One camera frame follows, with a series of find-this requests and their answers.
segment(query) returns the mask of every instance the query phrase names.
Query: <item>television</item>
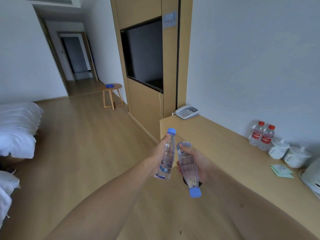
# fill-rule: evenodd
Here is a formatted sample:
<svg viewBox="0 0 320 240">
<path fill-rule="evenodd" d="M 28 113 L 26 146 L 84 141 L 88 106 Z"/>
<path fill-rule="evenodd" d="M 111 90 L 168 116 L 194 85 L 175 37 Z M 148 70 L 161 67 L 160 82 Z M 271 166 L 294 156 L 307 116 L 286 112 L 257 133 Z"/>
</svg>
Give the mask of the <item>television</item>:
<svg viewBox="0 0 320 240">
<path fill-rule="evenodd" d="M 127 77 L 163 93 L 162 18 L 121 30 Z"/>
</svg>

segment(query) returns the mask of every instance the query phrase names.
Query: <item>desk surface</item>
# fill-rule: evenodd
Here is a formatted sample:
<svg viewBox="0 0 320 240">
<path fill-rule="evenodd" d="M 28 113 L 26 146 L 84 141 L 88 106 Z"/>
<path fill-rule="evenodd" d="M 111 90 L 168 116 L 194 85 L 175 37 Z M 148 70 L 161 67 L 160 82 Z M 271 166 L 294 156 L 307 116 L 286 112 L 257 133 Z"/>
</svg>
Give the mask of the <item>desk surface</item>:
<svg viewBox="0 0 320 240">
<path fill-rule="evenodd" d="M 282 160 L 272 159 L 247 138 L 200 115 L 187 120 L 167 117 L 160 120 L 160 127 L 161 137 L 167 128 L 175 128 L 179 140 L 189 141 L 239 183 L 320 238 L 320 201 L 299 179 L 298 170 L 292 170 L 294 178 L 277 177 L 270 164 L 284 164 Z"/>
</svg>

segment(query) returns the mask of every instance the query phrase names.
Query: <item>white telephone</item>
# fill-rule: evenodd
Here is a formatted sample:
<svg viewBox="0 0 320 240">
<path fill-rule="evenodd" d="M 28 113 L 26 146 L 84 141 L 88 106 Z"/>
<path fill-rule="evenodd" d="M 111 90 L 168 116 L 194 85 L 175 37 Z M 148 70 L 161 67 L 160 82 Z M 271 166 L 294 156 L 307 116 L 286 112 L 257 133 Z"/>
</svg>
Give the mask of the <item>white telephone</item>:
<svg viewBox="0 0 320 240">
<path fill-rule="evenodd" d="M 176 115 L 183 120 L 189 119 L 199 114 L 199 111 L 189 105 L 184 105 L 176 110 Z"/>
</svg>

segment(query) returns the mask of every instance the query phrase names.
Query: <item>ceiling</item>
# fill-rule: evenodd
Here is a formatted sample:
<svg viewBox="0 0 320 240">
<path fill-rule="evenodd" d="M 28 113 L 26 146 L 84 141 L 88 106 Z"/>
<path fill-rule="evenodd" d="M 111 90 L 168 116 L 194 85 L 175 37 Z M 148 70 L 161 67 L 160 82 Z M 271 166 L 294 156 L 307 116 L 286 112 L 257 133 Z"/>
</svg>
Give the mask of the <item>ceiling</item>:
<svg viewBox="0 0 320 240">
<path fill-rule="evenodd" d="M 96 0 L 80 0 L 81 8 L 52 5 L 34 5 L 37 14 L 44 20 L 82 22 L 84 14 Z"/>
</svg>

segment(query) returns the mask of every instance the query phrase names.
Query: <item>water bottle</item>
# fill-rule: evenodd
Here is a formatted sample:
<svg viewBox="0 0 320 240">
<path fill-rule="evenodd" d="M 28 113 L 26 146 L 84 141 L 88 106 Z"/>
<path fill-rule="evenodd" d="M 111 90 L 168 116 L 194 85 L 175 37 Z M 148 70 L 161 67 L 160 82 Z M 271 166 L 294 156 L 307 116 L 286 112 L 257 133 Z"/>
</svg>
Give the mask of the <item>water bottle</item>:
<svg viewBox="0 0 320 240">
<path fill-rule="evenodd" d="M 270 147 L 270 141 L 275 136 L 274 125 L 269 125 L 269 127 L 262 133 L 261 140 L 259 142 L 258 148 L 262 151 L 266 151 Z"/>
<path fill-rule="evenodd" d="M 264 130 L 263 126 L 264 126 L 264 122 L 263 121 L 259 121 L 259 124 L 256 125 L 256 127 L 254 127 L 253 133 L 252 133 L 252 135 L 250 136 L 250 139 L 249 139 L 249 143 L 251 145 L 253 145 L 253 146 L 259 145 L 260 136 L 262 135 L 263 130 Z"/>
<path fill-rule="evenodd" d="M 171 169 L 174 163 L 174 136 L 176 135 L 176 130 L 173 128 L 169 128 L 167 133 L 170 135 L 170 138 L 168 142 L 164 145 L 164 156 L 160 164 L 160 169 L 154 175 L 156 178 L 164 180 L 170 179 Z"/>
<path fill-rule="evenodd" d="M 189 193 L 192 198 L 197 198 L 201 196 L 201 191 L 199 188 L 199 176 L 197 165 L 193 161 L 193 157 L 179 148 L 179 145 L 184 145 L 186 147 L 191 147 L 190 142 L 184 141 L 177 144 L 178 157 L 180 162 L 180 168 L 189 187 Z"/>
</svg>

